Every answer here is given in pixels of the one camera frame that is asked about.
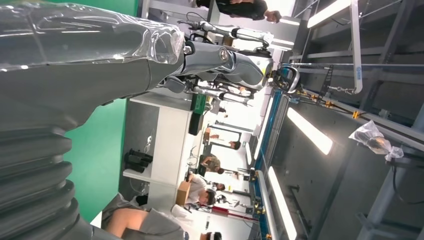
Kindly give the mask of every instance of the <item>blue rail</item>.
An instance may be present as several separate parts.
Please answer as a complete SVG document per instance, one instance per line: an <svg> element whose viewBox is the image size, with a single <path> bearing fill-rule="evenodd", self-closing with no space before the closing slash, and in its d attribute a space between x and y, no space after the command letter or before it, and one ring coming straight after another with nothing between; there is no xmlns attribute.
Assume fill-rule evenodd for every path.
<svg viewBox="0 0 424 240"><path fill-rule="evenodd" d="M259 155L258 158L256 159L256 162L254 164L254 168L255 169L261 169L262 164L265 161L264 158L264 152L266 151L267 147L268 147L268 143L269 143L269 138L271 135L271 130L274 124L274 120L276 117L276 113L277 110L279 108L280 105L280 99L282 97L282 91L280 90L276 90L274 93L274 100L272 102L271 105L271 110L269 112L269 118L267 120L266 123L264 123L264 128L265 128L265 132L262 138L262 142L258 142L258 145L260 144L260 148L259 148ZM254 182L254 189L255 189L255 196L262 198L261 195L261 191L260 191L260 186L259 186L259 181L255 181ZM268 231L268 222L267 222L267 218L264 214L256 214L255 213L255 217L259 218L259 227L260 227L260 232L261 232L261 239L266 239L266 235L269 234Z"/></svg>

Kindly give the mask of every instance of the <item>white desk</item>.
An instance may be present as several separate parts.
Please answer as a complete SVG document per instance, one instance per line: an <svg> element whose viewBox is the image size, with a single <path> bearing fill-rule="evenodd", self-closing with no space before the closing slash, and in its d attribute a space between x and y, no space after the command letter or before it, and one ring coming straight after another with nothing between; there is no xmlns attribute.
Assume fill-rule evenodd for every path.
<svg viewBox="0 0 424 240"><path fill-rule="evenodd" d="M126 169L128 178L150 183L147 207L168 212L175 204L177 189L184 180L195 136L189 134L190 101L148 92L131 102L159 107L153 162L143 173Z"/></svg>

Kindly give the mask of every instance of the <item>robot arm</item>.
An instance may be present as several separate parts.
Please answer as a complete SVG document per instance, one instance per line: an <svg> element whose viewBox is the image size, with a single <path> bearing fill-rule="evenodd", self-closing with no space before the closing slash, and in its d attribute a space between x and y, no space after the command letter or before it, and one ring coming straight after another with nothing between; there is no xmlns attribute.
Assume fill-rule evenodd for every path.
<svg viewBox="0 0 424 240"><path fill-rule="evenodd" d="M214 34L221 34L233 39L241 39L246 41L255 41L269 46L273 41L274 35L270 32L256 31L248 28L240 28L234 25L212 25L207 21L179 21L178 23L190 25L191 30L201 30Z"/></svg>

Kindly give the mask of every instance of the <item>white shirt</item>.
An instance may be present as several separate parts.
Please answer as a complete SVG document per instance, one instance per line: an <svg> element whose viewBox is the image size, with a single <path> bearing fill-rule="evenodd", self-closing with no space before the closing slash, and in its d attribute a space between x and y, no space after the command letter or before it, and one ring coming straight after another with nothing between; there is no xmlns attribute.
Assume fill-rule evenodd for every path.
<svg viewBox="0 0 424 240"><path fill-rule="evenodd" d="M199 193L206 190L207 184L198 174L193 174L190 183L190 191L188 192L187 204L194 204L199 201Z"/></svg>

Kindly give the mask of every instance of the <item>plastic wrap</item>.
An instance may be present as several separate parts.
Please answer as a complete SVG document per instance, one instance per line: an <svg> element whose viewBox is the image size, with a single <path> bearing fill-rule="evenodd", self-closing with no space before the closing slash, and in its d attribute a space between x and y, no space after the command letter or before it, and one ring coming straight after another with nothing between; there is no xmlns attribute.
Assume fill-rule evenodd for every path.
<svg viewBox="0 0 424 240"><path fill-rule="evenodd" d="M177 26L73 3L0 5L0 71L58 64L175 64Z"/></svg>
<svg viewBox="0 0 424 240"><path fill-rule="evenodd" d="M372 120L356 129L349 138L364 144L375 154L385 155L387 161L404 156L402 148L392 146Z"/></svg>

